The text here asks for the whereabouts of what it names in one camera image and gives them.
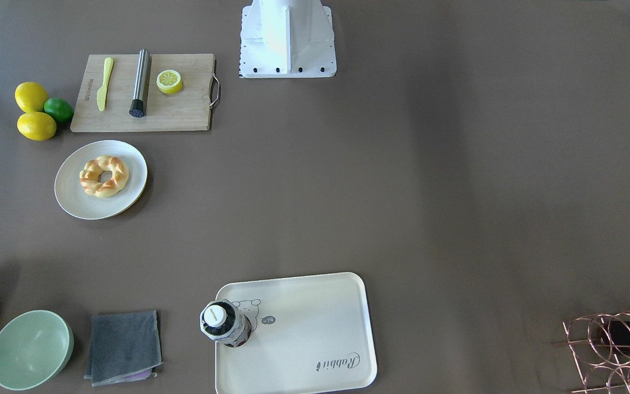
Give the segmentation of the glazed twisted donut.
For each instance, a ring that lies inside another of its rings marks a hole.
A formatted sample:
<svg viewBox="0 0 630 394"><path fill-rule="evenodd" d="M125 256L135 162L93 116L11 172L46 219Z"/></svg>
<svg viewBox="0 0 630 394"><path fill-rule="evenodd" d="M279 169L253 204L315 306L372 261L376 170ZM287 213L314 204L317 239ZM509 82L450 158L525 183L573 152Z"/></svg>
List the glazed twisted donut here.
<svg viewBox="0 0 630 394"><path fill-rule="evenodd" d="M79 178L85 194L107 199L125 188L130 170L120 158L100 155L84 165Z"/></svg>

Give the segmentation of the white round plate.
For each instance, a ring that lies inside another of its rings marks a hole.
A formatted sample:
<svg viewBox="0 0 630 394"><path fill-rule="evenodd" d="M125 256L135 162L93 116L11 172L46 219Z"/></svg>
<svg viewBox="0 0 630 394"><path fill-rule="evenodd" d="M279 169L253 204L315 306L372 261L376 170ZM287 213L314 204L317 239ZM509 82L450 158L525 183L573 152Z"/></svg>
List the white round plate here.
<svg viewBox="0 0 630 394"><path fill-rule="evenodd" d="M129 168L130 178L126 187L107 199L85 194L79 182L83 166L99 155L118 157ZM143 193L147 176L145 157L133 145L115 140L97 141L75 150L63 162L55 178L55 196L58 204L73 217L105 219L120 214L137 201Z"/></svg>

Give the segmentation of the cream rabbit tray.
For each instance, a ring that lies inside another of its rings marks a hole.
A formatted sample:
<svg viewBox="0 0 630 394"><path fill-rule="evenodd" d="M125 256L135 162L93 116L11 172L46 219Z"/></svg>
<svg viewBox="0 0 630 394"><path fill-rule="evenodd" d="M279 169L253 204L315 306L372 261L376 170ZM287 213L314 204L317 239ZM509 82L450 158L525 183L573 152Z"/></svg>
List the cream rabbit tray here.
<svg viewBox="0 0 630 394"><path fill-rule="evenodd" d="M215 346L217 393L317 393L370 386L378 365L361 277L352 272L224 285L253 325L240 347Z"/></svg>

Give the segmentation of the wooden cutting board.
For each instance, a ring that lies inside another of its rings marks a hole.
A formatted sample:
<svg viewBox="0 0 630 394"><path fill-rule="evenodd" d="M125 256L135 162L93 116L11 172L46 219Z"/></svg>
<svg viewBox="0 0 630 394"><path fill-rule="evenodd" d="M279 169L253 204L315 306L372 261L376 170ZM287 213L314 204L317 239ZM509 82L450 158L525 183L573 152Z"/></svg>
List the wooden cutting board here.
<svg viewBox="0 0 630 394"><path fill-rule="evenodd" d="M108 82L107 105L97 109L97 92L103 82L107 54L88 57L78 93L70 130L72 132L157 132L205 131L212 121L212 93L215 55L212 53L157 54L150 56L148 89L143 102L147 112L132 117L133 87L137 78L138 54L112 54L112 75ZM157 75L173 69L180 73L183 88L166 95L156 86Z"/></svg>

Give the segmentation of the dark tea bottle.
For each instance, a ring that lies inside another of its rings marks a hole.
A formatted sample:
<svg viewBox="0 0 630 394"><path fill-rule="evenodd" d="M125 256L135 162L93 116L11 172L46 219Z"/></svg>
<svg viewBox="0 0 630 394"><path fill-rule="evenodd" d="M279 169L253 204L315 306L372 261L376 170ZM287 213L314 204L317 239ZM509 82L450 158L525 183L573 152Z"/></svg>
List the dark tea bottle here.
<svg viewBox="0 0 630 394"><path fill-rule="evenodd" d="M203 334L218 344L239 347L252 335L252 324L238 307L227 299L210 302L201 312Z"/></svg>

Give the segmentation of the halved lemon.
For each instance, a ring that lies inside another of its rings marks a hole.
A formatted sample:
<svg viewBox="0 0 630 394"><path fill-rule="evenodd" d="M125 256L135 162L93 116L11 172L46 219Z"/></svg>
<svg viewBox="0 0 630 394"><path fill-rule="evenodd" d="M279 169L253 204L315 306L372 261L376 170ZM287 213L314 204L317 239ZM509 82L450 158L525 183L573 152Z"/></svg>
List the halved lemon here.
<svg viewBox="0 0 630 394"><path fill-rule="evenodd" d="M157 75L156 85L165 94L180 92L183 88L182 75L173 69L164 70Z"/></svg>

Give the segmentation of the grey folded cloth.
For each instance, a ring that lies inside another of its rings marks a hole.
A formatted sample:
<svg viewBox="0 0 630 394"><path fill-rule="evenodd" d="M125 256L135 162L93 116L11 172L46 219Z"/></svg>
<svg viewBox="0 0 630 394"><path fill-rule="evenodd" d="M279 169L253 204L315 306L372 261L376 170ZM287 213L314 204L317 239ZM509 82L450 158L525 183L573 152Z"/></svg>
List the grey folded cloth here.
<svg viewBox="0 0 630 394"><path fill-rule="evenodd" d="M157 311L105 314L91 322L84 379L94 387L147 379L163 363Z"/></svg>

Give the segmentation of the yellow plastic knife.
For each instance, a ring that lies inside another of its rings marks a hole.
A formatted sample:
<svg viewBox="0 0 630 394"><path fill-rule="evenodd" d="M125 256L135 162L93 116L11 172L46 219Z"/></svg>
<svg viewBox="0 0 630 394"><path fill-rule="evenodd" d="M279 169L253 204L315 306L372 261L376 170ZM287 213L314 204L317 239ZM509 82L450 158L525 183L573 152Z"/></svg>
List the yellow plastic knife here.
<svg viewBox="0 0 630 394"><path fill-rule="evenodd" d="M102 85L98 88L96 96L97 108L100 112L105 111L107 105L108 83L110 81L110 75L112 75L113 67L114 59L112 57L106 57L103 61Z"/></svg>

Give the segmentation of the green lime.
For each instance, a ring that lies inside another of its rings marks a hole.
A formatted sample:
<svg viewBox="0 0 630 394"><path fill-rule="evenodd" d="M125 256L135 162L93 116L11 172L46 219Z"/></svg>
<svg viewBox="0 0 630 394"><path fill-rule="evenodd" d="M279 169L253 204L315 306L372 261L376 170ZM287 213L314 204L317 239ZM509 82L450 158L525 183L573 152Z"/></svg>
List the green lime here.
<svg viewBox="0 0 630 394"><path fill-rule="evenodd" d="M67 123L73 119L73 107L66 100L51 97L45 100L43 112L50 115L57 123Z"/></svg>

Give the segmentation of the lower yellow lemon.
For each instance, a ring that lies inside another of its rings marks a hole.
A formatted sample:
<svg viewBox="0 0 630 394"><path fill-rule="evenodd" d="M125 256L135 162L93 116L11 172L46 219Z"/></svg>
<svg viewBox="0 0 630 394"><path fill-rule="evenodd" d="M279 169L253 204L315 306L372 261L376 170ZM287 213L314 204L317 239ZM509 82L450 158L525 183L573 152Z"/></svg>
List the lower yellow lemon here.
<svg viewBox="0 0 630 394"><path fill-rule="evenodd" d="M34 141L49 140L55 135L57 123L44 112L31 112L20 115L17 120L19 132Z"/></svg>

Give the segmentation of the yellow lemon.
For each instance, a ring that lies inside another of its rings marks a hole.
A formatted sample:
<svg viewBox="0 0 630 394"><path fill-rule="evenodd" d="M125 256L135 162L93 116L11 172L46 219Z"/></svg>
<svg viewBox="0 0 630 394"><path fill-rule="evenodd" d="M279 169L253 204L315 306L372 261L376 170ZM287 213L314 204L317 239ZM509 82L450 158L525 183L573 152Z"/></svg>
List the yellow lemon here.
<svg viewBox="0 0 630 394"><path fill-rule="evenodd" d="M45 88L37 82L20 83L15 88L15 100L24 113L43 112L49 98Z"/></svg>
<svg viewBox="0 0 630 394"><path fill-rule="evenodd" d="M44 112L31 112L20 115L17 120L19 132L34 141L49 140L55 135L57 123Z"/></svg>

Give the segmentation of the upper yellow lemon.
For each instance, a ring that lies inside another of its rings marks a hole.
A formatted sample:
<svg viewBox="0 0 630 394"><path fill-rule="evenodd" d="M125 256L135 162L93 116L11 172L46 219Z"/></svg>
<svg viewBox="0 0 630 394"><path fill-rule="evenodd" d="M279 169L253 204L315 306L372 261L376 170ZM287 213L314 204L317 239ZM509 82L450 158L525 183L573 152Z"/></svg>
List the upper yellow lemon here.
<svg viewBox="0 0 630 394"><path fill-rule="evenodd" d="M24 113L43 112L49 98L45 88L37 82L20 83L15 88L15 100Z"/></svg>

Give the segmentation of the green bowl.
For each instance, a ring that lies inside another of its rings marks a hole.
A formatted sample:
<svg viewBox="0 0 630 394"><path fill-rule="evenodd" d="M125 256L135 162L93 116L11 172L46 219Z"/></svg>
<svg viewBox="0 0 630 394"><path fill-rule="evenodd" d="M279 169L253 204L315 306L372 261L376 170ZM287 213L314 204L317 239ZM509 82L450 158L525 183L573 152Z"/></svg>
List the green bowl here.
<svg viewBox="0 0 630 394"><path fill-rule="evenodd" d="M52 311L28 311L0 331L0 386L26 391L49 381L73 351L68 323Z"/></svg>

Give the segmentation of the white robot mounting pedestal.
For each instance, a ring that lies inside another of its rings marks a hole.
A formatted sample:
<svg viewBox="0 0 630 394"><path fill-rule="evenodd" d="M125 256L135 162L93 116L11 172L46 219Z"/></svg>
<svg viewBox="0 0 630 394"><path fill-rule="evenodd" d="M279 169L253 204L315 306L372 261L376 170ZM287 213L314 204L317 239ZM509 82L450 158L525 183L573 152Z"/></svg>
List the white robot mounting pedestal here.
<svg viewBox="0 0 630 394"><path fill-rule="evenodd" d="M242 8L242 78L327 78L337 72L332 11L320 1L253 1Z"/></svg>

